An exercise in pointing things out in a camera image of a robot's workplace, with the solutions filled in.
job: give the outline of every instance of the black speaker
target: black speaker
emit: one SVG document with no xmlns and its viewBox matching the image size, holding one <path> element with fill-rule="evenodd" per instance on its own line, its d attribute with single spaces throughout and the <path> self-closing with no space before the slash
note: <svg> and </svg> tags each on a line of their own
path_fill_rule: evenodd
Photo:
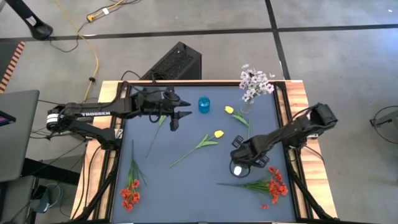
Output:
<svg viewBox="0 0 398 224">
<path fill-rule="evenodd" d="M 141 80 L 201 80 L 201 53 L 178 42 Z"/>
</svg>

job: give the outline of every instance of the glass vase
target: glass vase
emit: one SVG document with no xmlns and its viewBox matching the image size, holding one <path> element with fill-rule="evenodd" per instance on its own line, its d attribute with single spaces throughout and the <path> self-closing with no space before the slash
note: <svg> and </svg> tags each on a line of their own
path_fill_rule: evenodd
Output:
<svg viewBox="0 0 398 224">
<path fill-rule="evenodd" d="M 241 106 L 241 113 L 248 114 L 253 109 L 253 105 L 254 105 L 254 98 L 251 98 L 247 102 L 243 102 Z"/>
</svg>

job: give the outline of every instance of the yellow flower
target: yellow flower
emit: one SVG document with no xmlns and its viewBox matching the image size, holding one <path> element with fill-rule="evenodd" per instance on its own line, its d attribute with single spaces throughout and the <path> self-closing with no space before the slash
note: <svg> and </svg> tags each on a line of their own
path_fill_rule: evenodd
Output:
<svg viewBox="0 0 398 224">
<path fill-rule="evenodd" d="M 232 113 L 234 113 L 234 108 L 232 108 L 232 107 L 230 107 L 230 106 L 226 106 L 226 107 L 225 107 L 225 111 L 226 111 L 227 113 L 229 113 L 229 114 L 232 114 Z"/>
<path fill-rule="evenodd" d="M 221 138 L 223 135 L 224 135 L 224 132 L 222 130 L 214 132 L 214 137 L 216 137 L 216 138 Z"/>
</svg>

